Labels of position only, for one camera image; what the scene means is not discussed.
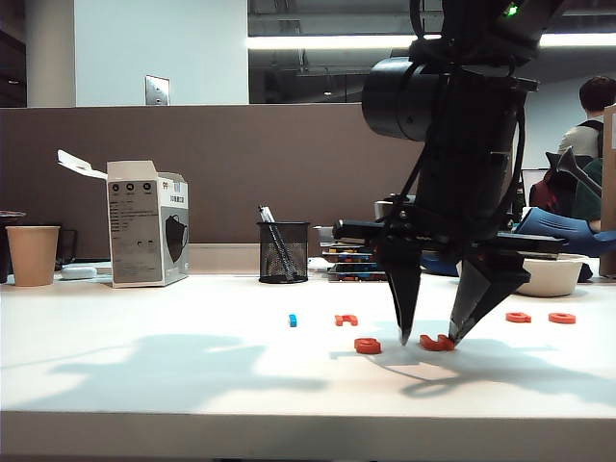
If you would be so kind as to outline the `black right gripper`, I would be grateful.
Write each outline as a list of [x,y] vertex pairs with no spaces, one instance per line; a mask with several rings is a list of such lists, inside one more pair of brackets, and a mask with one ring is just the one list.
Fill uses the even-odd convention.
[[421,252],[448,261],[468,256],[462,260],[449,322],[449,338],[458,345],[484,316],[530,280],[522,255],[556,255],[566,243],[562,238],[500,231],[498,217],[474,222],[438,214],[417,206],[413,196],[376,201],[374,213],[372,221],[338,220],[333,238],[362,243],[377,253],[392,292],[402,346],[413,327]]

